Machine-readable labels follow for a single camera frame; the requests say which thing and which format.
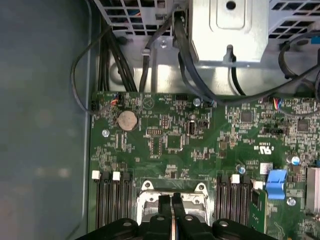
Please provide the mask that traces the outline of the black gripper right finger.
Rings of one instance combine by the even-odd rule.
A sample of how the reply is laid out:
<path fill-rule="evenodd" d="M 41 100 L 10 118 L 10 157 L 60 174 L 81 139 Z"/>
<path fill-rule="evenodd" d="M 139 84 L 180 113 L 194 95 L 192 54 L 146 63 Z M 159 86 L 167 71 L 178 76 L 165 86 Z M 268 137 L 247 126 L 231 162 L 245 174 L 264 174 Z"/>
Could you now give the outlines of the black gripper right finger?
<path fill-rule="evenodd" d="M 220 219 L 211 226 L 201 222 L 196 215 L 187 214 L 181 199 L 176 192 L 172 197 L 172 206 L 177 222 L 179 240 L 272 240 L 271 236 L 256 231 L 238 222 Z"/>

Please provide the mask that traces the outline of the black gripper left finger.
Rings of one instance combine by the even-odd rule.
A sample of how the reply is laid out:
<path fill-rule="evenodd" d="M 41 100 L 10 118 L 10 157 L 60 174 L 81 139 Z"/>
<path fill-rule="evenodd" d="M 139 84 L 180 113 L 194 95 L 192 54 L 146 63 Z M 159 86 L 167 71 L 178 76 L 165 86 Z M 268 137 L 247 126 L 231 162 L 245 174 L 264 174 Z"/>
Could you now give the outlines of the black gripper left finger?
<path fill-rule="evenodd" d="M 87 233 L 80 240 L 169 240 L 172 233 L 171 200 L 168 195 L 158 198 L 158 213 L 149 221 L 138 224 L 130 218 L 121 218 Z"/>

